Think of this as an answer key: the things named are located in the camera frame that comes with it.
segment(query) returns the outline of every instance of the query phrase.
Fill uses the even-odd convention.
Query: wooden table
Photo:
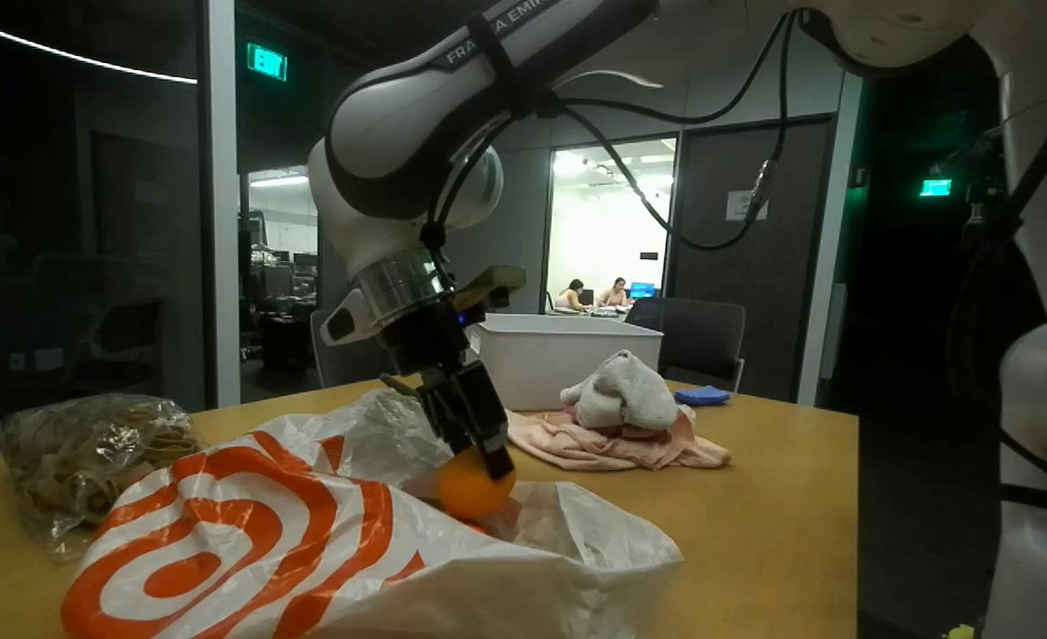
[[[199,410],[207,442],[283,410],[329,410],[374,383]],[[658,523],[687,552],[648,636],[855,636],[860,432],[843,410],[735,397],[702,408],[698,432],[730,446],[717,471],[558,471],[515,449],[520,479],[572,479]],[[0,636],[61,636],[56,607],[76,563],[56,563],[19,526],[0,460]]]

